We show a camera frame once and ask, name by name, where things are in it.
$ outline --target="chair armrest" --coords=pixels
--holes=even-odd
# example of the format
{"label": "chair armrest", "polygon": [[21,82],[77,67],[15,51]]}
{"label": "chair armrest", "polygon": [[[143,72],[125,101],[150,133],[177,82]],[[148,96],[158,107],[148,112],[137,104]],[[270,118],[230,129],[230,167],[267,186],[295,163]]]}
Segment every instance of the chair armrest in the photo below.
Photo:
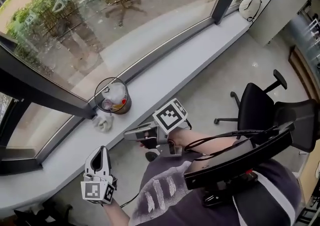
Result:
{"label": "chair armrest", "polygon": [[287,90],[288,86],[287,86],[287,81],[285,80],[285,78],[280,74],[279,71],[277,71],[276,69],[273,71],[273,75],[276,78],[277,81],[279,81],[279,84],[281,86],[283,86],[283,88],[285,90]]}

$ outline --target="gray floor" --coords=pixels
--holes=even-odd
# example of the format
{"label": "gray floor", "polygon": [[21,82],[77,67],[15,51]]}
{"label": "gray floor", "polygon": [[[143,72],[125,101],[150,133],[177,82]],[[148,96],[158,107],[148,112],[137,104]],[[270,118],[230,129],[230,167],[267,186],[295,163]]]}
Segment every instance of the gray floor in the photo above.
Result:
{"label": "gray floor", "polygon": [[[269,45],[260,47],[248,34],[204,69],[175,95],[189,113],[193,129],[211,135],[229,132],[237,128],[235,122],[221,122],[214,125],[216,117],[237,117],[238,108],[230,98],[230,91],[241,97],[247,83],[253,82],[262,89],[275,81],[273,70],[277,69],[286,79],[288,89],[277,87],[270,92],[276,101],[299,102],[306,100],[307,94],[299,78],[288,63],[289,48],[280,37]],[[120,142],[111,150],[113,174],[118,178],[118,190],[114,198],[119,204],[133,198],[139,190],[143,173],[148,165],[146,150],[135,142]],[[298,150],[288,148],[276,159],[291,171],[300,166]],[[101,206],[82,200],[80,181],[82,175],[58,192],[53,198],[65,204],[72,204],[72,221],[79,225],[108,225],[108,218]],[[127,205],[124,211],[130,216],[135,202]]]}

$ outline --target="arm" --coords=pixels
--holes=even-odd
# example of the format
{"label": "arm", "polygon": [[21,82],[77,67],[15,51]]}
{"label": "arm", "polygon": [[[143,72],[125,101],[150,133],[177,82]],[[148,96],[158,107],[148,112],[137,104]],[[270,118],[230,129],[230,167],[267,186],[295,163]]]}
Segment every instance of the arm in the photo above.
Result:
{"label": "arm", "polygon": [[[174,144],[182,147],[185,147],[196,140],[207,137],[210,137],[210,135],[180,127],[177,127],[169,134],[169,138],[174,141]],[[232,146],[235,141],[236,137],[221,137],[209,140],[193,148],[193,150],[198,153],[211,154]]]}
{"label": "arm", "polygon": [[111,204],[103,205],[112,226],[128,226],[129,216],[121,209],[119,204],[113,199]]}

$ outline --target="gray t-shirt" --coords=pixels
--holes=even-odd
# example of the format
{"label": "gray t-shirt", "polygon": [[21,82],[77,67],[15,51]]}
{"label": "gray t-shirt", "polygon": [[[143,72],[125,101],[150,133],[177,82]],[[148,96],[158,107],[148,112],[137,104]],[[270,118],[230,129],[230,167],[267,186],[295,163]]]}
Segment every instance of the gray t-shirt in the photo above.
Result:
{"label": "gray t-shirt", "polygon": [[293,225],[301,201],[294,175],[275,160],[255,167],[258,183],[214,208],[202,206],[201,189],[188,190],[184,172],[199,157],[158,157],[141,181],[129,225],[141,226],[286,226]]}

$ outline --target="trash can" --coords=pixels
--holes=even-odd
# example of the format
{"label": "trash can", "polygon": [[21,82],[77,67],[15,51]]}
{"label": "trash can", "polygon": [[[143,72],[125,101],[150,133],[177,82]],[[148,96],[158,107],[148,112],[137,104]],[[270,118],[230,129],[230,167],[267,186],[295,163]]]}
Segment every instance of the trash can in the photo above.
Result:
{"label": "trash can", "polygon": [[132,105],[127,85],[117,77],[102,80],[94,91],[94,102],[103,112],[127,113]]}

